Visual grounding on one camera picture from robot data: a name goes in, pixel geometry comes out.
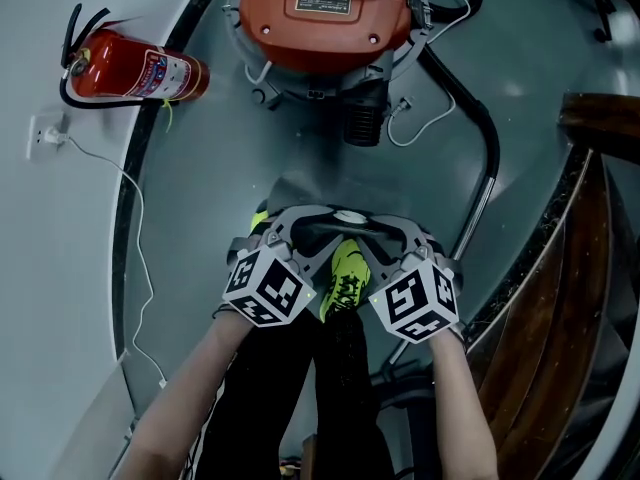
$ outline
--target fire extinguisher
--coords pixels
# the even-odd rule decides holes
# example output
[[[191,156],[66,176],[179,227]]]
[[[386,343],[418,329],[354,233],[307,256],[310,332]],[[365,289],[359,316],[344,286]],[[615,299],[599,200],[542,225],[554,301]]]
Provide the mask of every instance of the fire extinguisher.
[[[97,23],[109,14],[102,9],[89,20],[75,41],[73,34],[82,4],[76,5],[62,47],[60,96],[82,109],[143,106],[148,99],[194,100],[209,86],[209,68],[203,62],[160,46],[125,37],[109,29],[115,23]],[[83,98],[142,98],[88,103],[72,98],[67,81]]]

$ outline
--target sneaker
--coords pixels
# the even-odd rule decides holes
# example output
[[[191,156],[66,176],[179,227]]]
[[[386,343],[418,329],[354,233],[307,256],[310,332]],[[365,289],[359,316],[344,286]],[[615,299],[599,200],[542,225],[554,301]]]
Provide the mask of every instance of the sneaker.
[[[331,259],[331,285],[320,306],[320,320],[337,311],[355,310],[371,271],[355,240],[345,240]]]

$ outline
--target leg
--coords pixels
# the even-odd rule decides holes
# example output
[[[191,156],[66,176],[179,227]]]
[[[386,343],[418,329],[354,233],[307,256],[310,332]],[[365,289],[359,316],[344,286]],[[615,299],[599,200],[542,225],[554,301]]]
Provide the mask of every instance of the leg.
[[[332,259],[332,286],[320,311],[316,398],[316,480],[394,478],[389,450],[376,425],[380,409],[369,378],[367,344],[356,313],[369,268],[354,240]]]
[[[307,375],[319,325],[304,311],[290,325],[253,329],[247,336],[207,426],[198,480],[280,479],[280,441]]]

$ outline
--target wheel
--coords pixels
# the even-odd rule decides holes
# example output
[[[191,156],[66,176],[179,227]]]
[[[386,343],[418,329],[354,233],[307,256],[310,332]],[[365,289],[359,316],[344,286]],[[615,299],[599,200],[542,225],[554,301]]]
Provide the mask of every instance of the wheel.
[[[607,34],[605,34],[604,30],[602,30],[601,28],[597,28],[593,31],[593,37],[595,37],[596,41],[598,41],[599,43],[606,43],[609,40]]]

